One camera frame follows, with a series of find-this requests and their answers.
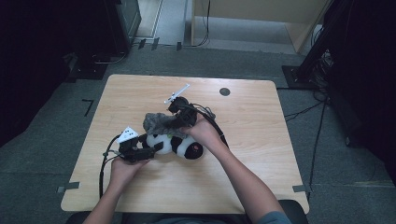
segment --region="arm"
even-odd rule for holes
[[[110,223],[116,209],[117,202],[125,187],[134,178],[137,171],[149,161],[139,161],[134,164],[116,158],[111,163],[110,183],[99,203],[93,208],[84,223]]]
[[[181,131],[191,135],[219,160],[253,223],[269,212],[283,212],[274,193],[221,142],[216,130],[204,117],[198,115],[194,127]]]

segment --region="floor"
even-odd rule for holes
[[[142,23],[136,41],[146,38],[152,43],[154,38],[160,38],[159,44],[181,42],[183,46],[191,45],[191,0],[139,0],[139,6]],[[209,18],[208,23],[209,39],[202,48],[297,53],[283,22]],[[195,45],[205,38],[206,24],[206,18],[196,17]],[[306,55],[310,48],[311,40],[308,40],[299,53]]]

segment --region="black and white plush toy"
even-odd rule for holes
[[[166,123],[173,118],[173,116],[166,116],[161,113],[148,113],[143,122],[147,135],[139,138],[142,146],[154,147],[157,144],[162,144],[163,148],[157,151],[158,154],[166,154],[173,151],[179,157],[188,160],[200,158],[204,153],[204,147],[201,144],[197,143],[190,135],[182,133],[179,129],[166,127]]]

